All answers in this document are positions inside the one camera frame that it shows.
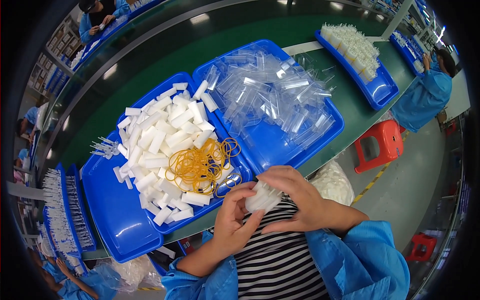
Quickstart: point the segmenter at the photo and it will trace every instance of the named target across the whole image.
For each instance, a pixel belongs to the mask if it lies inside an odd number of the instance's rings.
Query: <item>striped shirt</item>
[[[290,198],[283,196],[282,201],[263,217],[245,247],[234,255],[239,300],[330,299],[303,232],[261,234],[266,225],[290,219],[297,211]]]

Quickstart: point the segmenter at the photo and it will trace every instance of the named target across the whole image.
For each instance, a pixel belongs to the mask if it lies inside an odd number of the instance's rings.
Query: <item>blue plastic tray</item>
[[[187,73],[179,72],[179,73],[173,75],[172,77],[168,78],[167,80],[165,80],[161,84],[159,84],[157,87],[155,87],[153,90],[151,90],[148,94],[146,94],[145,96],[140,98],[140,100],[135,102],[131,107],[141,108],[143,105],[147,104],[150,100],[154,99],[155,97],[157,97],[161,93],[171,89],[172,84],[181,83],[181,82],[188,82],[187,90],[190,92],[190,95],[195,94],[197,86],[193,82],[193,79]],[[208,110],[206,110],[206,112],[207,112],[209,122],[213,126],[215,126],[215,128],[216,128],[215,132],[218,136],[218,140],[220,142],[223,141],[224,139],[226,139],[228,137],[227,132],[222,127],[220,121],[216,118],[215,114],[210,113]],[[120,118],[117,121],[117,124],[120,123],[124,118],[125,118],[125,113],[123,113],[120,116]],[[241,174],[242,181],[243,182],[248,182],[248,181],[251,181],[253,179],[253,175],[252,175],[252,171],[250,170],[247,162],[245,161],[245,158],[241,155],[242,153],[244,153],[244,151],[245,151],[245,148],[242,148],[241,153],[239,155],[235,156],[235,157],[232,157],[230,161],[231,161],[232,165],[235,167],[235,169],[232,171],[232,173]],[[122,158],[122,162],[118,166],[122,166],[127,161],[123,156],[121,158]],[[111,172],[110,176],[112,178],[114,178],[115,181],[118,184],[118,181],[117,181],[113,171]],[[224,195],[228,190],[229,190],[229,188],[226,188],[226,187],[219,188],[218,194],[219,195]],[[132,191],[135,191],[135,193],[136,193],[135,194],[135,199],[136,199],[135,201],[137,201],[139,192],[137,191],[136,188],[134,188]],[[162,224],[162,226],[158,226],[154,222],[152,222],[152,224],[154,224],[154,227],[155,227],[156,230],[158,230],[158,232],[160,232],[162,234],[169,234],[169,233],[171,233],[171,232],[173,232],[173,231],[191,223],[192,221],[200,218],[201,216],[203,216],[206,213],[214,210],[215,208],[219,207],[222,204],[222,202],[223,202],[223,198],[213,198],[213,199],[210,199],[210,205],[205,205],[203,207],[193,205],[192,207],[193,207],[194,215],[191,218],[184,219],[184,220],[181,220],[181,221],[174,221],[174,222],[171,222],[170,224],[165,224],[164,223],[164,224]],[[148,215],[148,218],[150,220],[153,220],[153,218],[155,217],[154,214],[150,213],[146,209],[145,209],[145,213]]]
[[[281,60],[289,58],[289,55],[285,51],[270,40],[262,39],[254,43],[263,47],[269,54],[271,53]],[[250,44],[247,44],[233,51],[248,48],[249,45]],[[223,59],[225,56],[231,55],[233,51],[225,53],[219,57]],[[211,60],[193,71],[193,80],[197,85],[202,82],[204,73],[207,68],[213,64],[213,61],[214,60]],[[215,100],[217,100],[216,98],[218,96],[218,93],[212,94],[212,97]],[[247,132],[253,142],[255,142],[255,148],[250,149],[241,137],[238,137],[237,141],[242,148],[241,152],[243,156],[247,159],[248,164],[253,169],[254,173],[263,173],[270,166],[277,165],[290,165],[294,168],[298,168],[339,135],[345,127],[345,122],[329,98],[325,99],[325,104],[334,116],[335,123],[324,136],[314,142],[307,150],[304,150],[301,146],[294,144],[292,141],[288,141],[285,138],[285,133],[277,125],[269,125],[262,121],[258,125],[248,127]],[[219,109],[215,110],[214,113],[218,117],[218,122],[223,125],[226,132],[230,130],[231,123],[223,123],[223,113]]]
[[[131,20],[133,18],[136,18],[139,15],[141,15],[142,13],[146,12],[147,10],[159,5],[162,1],[164,1],[164,0],[153,0],[153,1],[148,2],[147,4],[137,8],[136,10],[134,10],[133,12],[130,13],[129,20]]]
[[[365,84],[357,72],[353,70],[353,67],[348,61],[346,61],[329,42],[320,36],[320,30],[315,31],[315,37],[318,42],[325,49],[330,51],[330,53],[332,53],[333,56],[343,65],[353,80],[357,83],[373,109],[381,110],[388,104],[388,102],[390,102],[390,100],[398,95],[398,86],[379,59],[377,59],[380,63],[380,67],[377,69],[377,77],[368,84]]]
[[[108,139],[120,140],[116,131]],[[96,228],[108,251],[119,263],[127,262],[163,245],[163,235],[140,207],[137,190],[120,184],[113,168],[122,166],[122,155],[106,159],[94,155],[82,169],[82,182]]]
[[[399,44],[399,43],[396,41],[396,39],[395,39],[395,35],[393,35],[393,34],[390,36],[390,43],[392,43],[392,45],[398,50],[398,52],[400,52],[400,55],[401,55],[401,56],[405,59],[405,61],[407,62],[407,65],[408,65],[408,67],[410,68],[410,71],[412,71],[416,76],[423,77],[423,76],[424,76],[423,73],[419,73],[419,72],[417,71],[417,69],[415,69],[415,66],[414,66],[413,62],[414,62],[416,59],[413,57],[412,53],[407,49],[407,48],[411,49],[412,52],[414,52],[415,55],[417,56],[416,50],[414,50],[414,48],[412,48],[412,47],[410,46],[410,43],[407,42],[407,45],[406,45],[405,47],[400,46],[400,44]]]
[[[78,204],[80,206],[80,210],[82,211],[82,215],[84,216],[84,222],[87,227],[88,234],[92,239],[93,245],[88,247],[83,247],[82,252],[88,251],[95,251],[96,250],[96,240],[95,236],[93,235],[92,228],[90,227],[90,222],[88,221],[87,213],[85,210],[84,199],[82,195],[82,189],[80,188],[80,174],[78,173],[77,166],[72,164],[70,168],[68,168],[67,172],[65,173],[66,176],[74,176],[75,177],[75,185],[77,187],[77,195],[78,195]]]

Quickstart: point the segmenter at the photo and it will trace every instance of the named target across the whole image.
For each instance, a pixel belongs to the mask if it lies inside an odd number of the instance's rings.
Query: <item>worker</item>
[[[65,262],[57,258],[57,265],[67,277],[64,282],[56,282],[48,272],[41,272],[48,287],[65,300],[112,300],[117,294],[120,275],[106,265],[97,266],[88,272],[86,276],[76,277],[73,275]]]
[[[29,134],[30,142],[33,140],[33,136],[36,131],[36,114],[38,107],[30,108],[22,119],[17,120],[17,135],[22,136],[24,133]]]
[[[408,266],[388,222],[322,198],[292,167],[257,178],[282,201],[250,215],[255,182],[227,193],[213,235],[204,231],[202,246],[162,277],[166,300],[406,298]]]
[[[125,0],[80,0],[78,7],[84,12],[78,32],[82,43],[86,44],[100,31],[101,24],[107,26],[130,11]]]
[[[430,62],[429,54],[423,55],[424,77],[417,76],[390,109],[398,124],[411,132],[418,132],[450,99],[455,61],[445,49],[437,51],[436,59]]]

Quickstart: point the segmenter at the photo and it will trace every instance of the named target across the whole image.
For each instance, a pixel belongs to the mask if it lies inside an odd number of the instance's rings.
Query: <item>factory floor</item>
[[[378,154],[378,145],[367,143],[366,150]],[[353,145],[338,155],[336,161],[346,173],[355,195],[368,190],[353,207],[366,213],[371,220],[385,220],[392,226],[395,247],[402,252],[425,215],[433,197],[437,181],[443,182],[445,134],[440,132],[436,119],[423,126],[418,133],[409,133],[404,140],[401,157],[393,161],[375,181],[383,166],[357,174],[358,156]],[[115,300],[161,300],[164,290],[139,290],[132,295],[119,293]]]

